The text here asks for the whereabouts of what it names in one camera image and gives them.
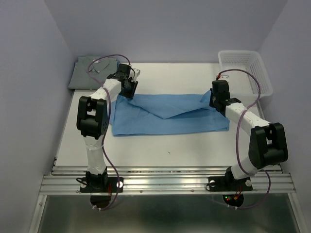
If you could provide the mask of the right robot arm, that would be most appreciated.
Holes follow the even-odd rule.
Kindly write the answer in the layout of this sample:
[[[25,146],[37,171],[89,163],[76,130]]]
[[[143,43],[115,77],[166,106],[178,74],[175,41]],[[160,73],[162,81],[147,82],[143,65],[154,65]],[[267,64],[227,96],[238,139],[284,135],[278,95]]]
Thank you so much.
[[[213,178],[215,187],[224,185],[227,190],[235,189],[262,168],[288,160],[283,125],[260,118],[250,112],[240,100],[231,98],[227,81],[212,82],[209,104],[237,124],[237,133],[243,129],[250,136],[247,157],[230,166],[224,176]]]

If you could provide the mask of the blue long sleeve shirt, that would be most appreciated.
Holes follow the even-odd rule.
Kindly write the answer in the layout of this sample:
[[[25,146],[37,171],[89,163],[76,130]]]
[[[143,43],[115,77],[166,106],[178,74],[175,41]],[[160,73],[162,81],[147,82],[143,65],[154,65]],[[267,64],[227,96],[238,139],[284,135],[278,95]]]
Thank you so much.
[[[229,119],[210,107],[204,94],[136,94],[112,103],[114,136],[172,135],[229,130]]]

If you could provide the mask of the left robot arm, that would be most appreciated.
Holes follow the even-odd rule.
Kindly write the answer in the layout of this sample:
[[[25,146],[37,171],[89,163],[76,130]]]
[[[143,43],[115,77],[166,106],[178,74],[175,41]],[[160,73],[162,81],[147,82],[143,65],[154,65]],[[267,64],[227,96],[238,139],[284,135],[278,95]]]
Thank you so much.
[[[82,193],[103,193],[108,192],[110,186],[119,187],[115,178],[108,178],[103,139],[109,125],[111,100],[118,95],[132,99],[139,75],[139,69],[120,64],[117,71],[109,75],[93,94],[79,98],[76,126],[84,139],[87,152],[86,175],[77,179]]]

